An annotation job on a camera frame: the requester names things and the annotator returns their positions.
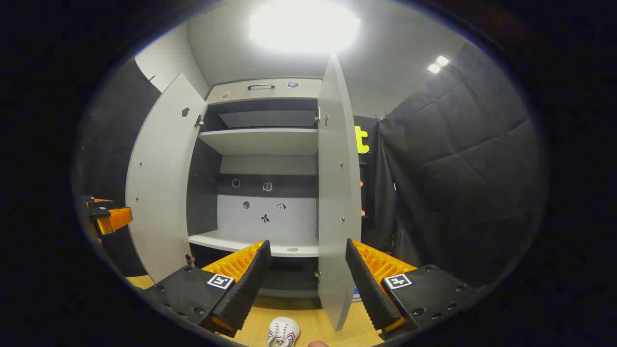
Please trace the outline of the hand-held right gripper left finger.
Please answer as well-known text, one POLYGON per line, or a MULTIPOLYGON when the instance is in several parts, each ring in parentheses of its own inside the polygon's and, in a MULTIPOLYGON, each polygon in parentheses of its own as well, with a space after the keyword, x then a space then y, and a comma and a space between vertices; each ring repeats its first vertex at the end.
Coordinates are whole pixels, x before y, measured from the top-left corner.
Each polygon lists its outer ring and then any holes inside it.
POLYGON ((203 268, 183 266, 143 295, 168 314, 234 337, 244 326, 271 262, 269 240, 259 241, 203 268))

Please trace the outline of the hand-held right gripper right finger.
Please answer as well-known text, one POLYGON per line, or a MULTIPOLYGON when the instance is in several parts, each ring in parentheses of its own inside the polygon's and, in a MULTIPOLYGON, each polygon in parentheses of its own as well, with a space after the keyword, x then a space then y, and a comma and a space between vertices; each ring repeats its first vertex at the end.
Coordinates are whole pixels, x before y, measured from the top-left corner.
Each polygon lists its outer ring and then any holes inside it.
POLYGON ((466 310, 478 292, 436 265, 415 267, 348 239, 345 259, 375 330, 389 341, 466 310))

